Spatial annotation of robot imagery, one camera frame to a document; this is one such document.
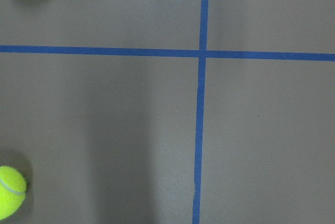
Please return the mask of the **yellow tennis ball near tablets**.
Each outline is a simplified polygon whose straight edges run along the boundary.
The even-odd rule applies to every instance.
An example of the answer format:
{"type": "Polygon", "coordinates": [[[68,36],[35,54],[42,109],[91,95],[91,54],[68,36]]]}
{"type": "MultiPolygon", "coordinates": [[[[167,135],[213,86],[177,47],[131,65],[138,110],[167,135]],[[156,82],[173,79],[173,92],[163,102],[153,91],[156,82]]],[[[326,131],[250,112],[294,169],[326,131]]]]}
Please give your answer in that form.
{"type": "Polygon", "coordinates": [[[15,168],[1,166],[1,220],[13,215],[26,198],[27,182],[15,168]]]}

